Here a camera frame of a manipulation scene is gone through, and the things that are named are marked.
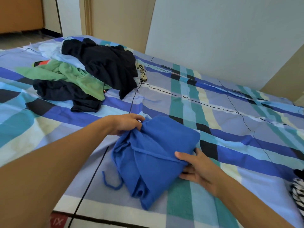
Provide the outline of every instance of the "blue drawstring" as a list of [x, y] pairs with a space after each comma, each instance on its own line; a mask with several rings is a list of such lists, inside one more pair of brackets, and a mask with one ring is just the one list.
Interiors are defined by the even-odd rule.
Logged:
[[110, 187], [110, 188], [112, 188], [113, 190], [120, 190], [120, 188], [123, 187], [123, 183], [124, 183], [124, 182], [123, 182], [123, 178], [122, 178], [122, 177], [120, 177], [120, 179], [121, 179], [120, 185], [117, 186], [117, 187], [115, 187], [115, 186], [112, 186], [112, 185], [110, 185], [110, 184], [107, 183], [107, 181], [106, 181], [106, 179], [105, 179], [105, 172], [104, 172], [104, 171], [102, 172], [102, 175], [103, 175], [103, 182], [104, 182], [104, 184], [105, 184], [107, 187]]

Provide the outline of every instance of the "wooden furniture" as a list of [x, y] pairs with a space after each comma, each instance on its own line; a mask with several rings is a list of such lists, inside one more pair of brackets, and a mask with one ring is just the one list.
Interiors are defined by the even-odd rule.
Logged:
[[1, 0], [0, 33], [42, 29], [41, 0]]

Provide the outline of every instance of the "plaid bedsheet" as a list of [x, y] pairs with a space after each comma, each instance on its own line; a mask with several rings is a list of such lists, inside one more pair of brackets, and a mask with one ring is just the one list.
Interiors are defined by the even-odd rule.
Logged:
[[[32, 80], [14, 72], [46, 60], [35, 49], [41, 43], [0, 51], [0, 165], [106, 115], [166, 115], [200, 132], [197, 147], [222, 170], [292, 225], [304, 227], [288, 192], [292, 170], [304, 168], [302, 108], [130, 49], [145, 66], [148, 81], [123, 100], [109, 90], [97, 113], [72, 113], [72, 101], [42, 100]], [[54, 208], [52, 227], [242, 227], [219, 199], [192, 182], [177, 179], [150, 211], [142, 210], [125, 186], [107, 188], [102, 171], [109, 184], [120, 182], [110, 158], [117, 139], [107, 136], [90, 156]]]

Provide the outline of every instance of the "person's right hand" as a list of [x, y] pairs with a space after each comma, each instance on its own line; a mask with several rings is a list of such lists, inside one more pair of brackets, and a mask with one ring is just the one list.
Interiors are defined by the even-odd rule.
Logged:
[[198, 148], [196, 148], [196, 156], [180, 152], [175, 152], [175, 156], [192, 164], [185, 167], [180, 178], [196, 182], [213, 196], [218, 197], [221, 181], [226, 175], [219, 166]]

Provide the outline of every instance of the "hand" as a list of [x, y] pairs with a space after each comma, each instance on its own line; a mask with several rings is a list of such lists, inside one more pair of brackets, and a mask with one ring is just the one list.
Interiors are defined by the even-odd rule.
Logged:
[[105, 118], [110, 121], [110, 135], [120, 135], [123, 131], [132, 130], [134, 128], [137, 128], [140, 131], [142, 127], [141, 122], [145, 120], [143, 116], [138, 114], [109, 115]]
[[192, 164], [185, 167], [180, 178], [196, 182], [213, 196], [218, 197], [222, 178], [226, 175], [219, 166], [198, 148], [196, 148], [196, 156], [180, 152], [175, 152], [175, 156]]

